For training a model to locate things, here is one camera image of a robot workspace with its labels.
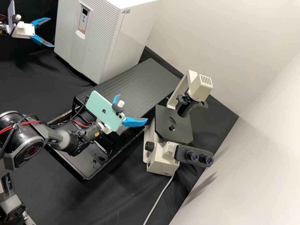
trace black knob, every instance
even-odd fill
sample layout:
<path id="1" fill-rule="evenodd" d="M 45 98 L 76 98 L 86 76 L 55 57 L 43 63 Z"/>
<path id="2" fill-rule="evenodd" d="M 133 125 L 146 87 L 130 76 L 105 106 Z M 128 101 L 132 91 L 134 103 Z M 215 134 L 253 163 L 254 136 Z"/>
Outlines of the black knob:
<path id="1" fill-rule="evenodd" d="M 195 153 L 192 150 L 188 151 L 186 156 L 187 156 L 187 160 L 190 160 L 192 162 L 198 162 L 199 160 L 199 154 Z"/>
<path id="2" fill-rule="evenodd" d="M 145 144 L 145 150 L 152 152 L 154 150 L 154 142 L 146 142 Z"/>
<path id="3" fill-rule="evenodd" d="M 207 155 L 201 154 L 199 157 L 199 162 L 205 163 L 205 164 L 213 164 L 213 158 L 209 157 Z"/>

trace label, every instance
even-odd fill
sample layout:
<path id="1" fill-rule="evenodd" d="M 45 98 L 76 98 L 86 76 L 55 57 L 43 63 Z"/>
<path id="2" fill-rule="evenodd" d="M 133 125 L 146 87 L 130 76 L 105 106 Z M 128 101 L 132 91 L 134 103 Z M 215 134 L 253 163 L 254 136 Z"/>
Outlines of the label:
<path id="1" fill-rule="evenodd" d="M 163 175 L 166 175 L 166 176 L 170 176 L 170 175 L 171 175 L 171 174 L 168 173 L 168 172 L 163 172 L 162 174 L 163 174 Z"/>
<path id="2" fill-rule="evenodd" d="M 48 140 L 48 142 L 50 142 L 50 143 L 58 143 L 58 140 L 55 140 L 55 139 L 51 139 L 51 138 L 50 138 L 50 139 Z"/>

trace control panel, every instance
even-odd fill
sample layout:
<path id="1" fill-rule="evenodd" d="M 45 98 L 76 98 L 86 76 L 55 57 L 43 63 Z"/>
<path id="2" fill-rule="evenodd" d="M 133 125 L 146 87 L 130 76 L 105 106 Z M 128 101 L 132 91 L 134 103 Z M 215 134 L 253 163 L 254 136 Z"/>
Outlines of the control panel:
<path id="1" fill-rule="evenodd" d="M 87 28 L 88 15 L 89 15 L 89 10 L 85 7 L 82 7 L 78 30 L 83 34 L 85 34 Z"/>

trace smartphone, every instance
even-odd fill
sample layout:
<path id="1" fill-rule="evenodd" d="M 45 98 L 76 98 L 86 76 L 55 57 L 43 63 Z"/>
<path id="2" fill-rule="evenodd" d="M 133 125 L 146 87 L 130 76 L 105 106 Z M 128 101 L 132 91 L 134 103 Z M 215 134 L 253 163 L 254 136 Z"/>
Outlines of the smartphone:
<path id="1" fill-rule="evenodd" d="M 86 103 L 86 108 L 101 120 L 106 127 L 115 132 L 119 129 L 125 118 L 122 112 L 117 113 L 114 111 L 112 104 L 97 91 L 92 91 Z"/>

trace black cable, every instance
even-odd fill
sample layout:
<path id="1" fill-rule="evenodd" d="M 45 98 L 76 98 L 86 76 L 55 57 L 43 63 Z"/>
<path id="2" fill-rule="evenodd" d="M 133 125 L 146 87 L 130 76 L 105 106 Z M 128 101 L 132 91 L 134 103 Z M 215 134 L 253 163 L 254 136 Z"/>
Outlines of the black cable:
<path id="1" fill-rule="evenodd" d="M 2 146 L 2 148 L 1 148 L 1 150 L 0 150 L 0 159 L 3 157 L 4 150 L 5 150 L 6 146 L 7 146 L 7 144 L 8 144 L 8 142 L 9 142 L 10 138 L 12 137 L 13 133 L 15 132 L 15 128 L 14 128 L 15 126 L 16 126 L 16 124 L 14 124 L 14 125 L 12 126 L 12 130 L 11 130 L 11 132 L 9 133 L 9 135 L 7 136 L 7 138 L 6 138 L 6 140 L 5 140 L 5 143 L 3 144 L 3 146 Z"/>
<path id="2" fill-rule="evenodd" d="M 87 101 L 88 101 L 88 98 L 89 98 L 89 96 L 87 95 L 87 96 L 85 97 L 85 100 L 84 100 L 83 105 L 80 107 L 80 109 L 78 110 L 78 112 L 77 112 L 74 116 L 72 116 L 70 119 L 64 120 L 64 121 L 62 121 L 62 122 L 60 122 L 60 123 L 58 123 L 58 124 L 56 124 L 56 125 L 47 125 L 47 127 L 50 127 L 50 128 L 58 128 L 58 127 L 64 125 L 65 123 L 71 121 L 72 119 L 74 119 L 74 118 L 81 112 L 81 110 L 84 108 L 85 104 L 86 104 Z"/>
<path id="3" fill-rule="evenodd" d="M 78 112 L 74 116 L 72 116 L 71 119 L 69 119 L 69 121 L 72 120 L 72 119 L 74 119 L 81 112 L 81 110 L 83 109 L 84 105 L 87 103 L 88 98 L 89 98 L 89 96 L 87 95 L 85 97 L 84 104 L 81 106 L 81 108 L 78 110 Z"/>
<path id="4" fill-rule="evenodd" d="M 20 119 L 19 122 L 22 122 L 23 120 L 25 120 L 27 117 L 30 117 L 30 116 L 34 116 L 37 120 L 39 120 L 38 117 L 37 117 L 37 115 L 35 115 L 35 114 L 29 114 L 29 115 L 24 116 L 22 119 Z"/>

